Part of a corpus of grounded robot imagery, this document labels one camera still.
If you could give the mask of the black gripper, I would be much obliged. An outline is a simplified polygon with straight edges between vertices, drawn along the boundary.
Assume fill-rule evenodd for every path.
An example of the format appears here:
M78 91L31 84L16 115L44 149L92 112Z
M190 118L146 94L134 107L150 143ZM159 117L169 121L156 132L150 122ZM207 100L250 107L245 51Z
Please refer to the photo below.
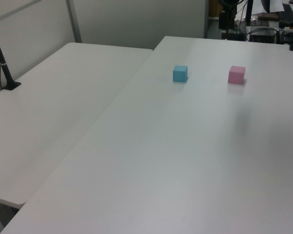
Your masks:
M222 5L223 11L219 13L219 29L234 29L235 27L235 16L236 14L231 11L229 12L229 22L228 22L228 11L235 9L238 0L218 0L218 3Z

